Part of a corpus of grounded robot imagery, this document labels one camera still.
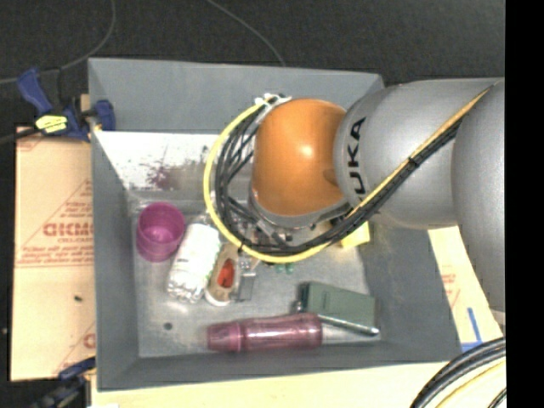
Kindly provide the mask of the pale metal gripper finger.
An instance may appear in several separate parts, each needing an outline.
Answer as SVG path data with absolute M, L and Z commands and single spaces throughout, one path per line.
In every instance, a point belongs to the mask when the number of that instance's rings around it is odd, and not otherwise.
M 257 279 L 255 258 L 241 256 L 238 260 L 235 277 L 235 301 L 245 302 L 252 298 L 252 291 Z

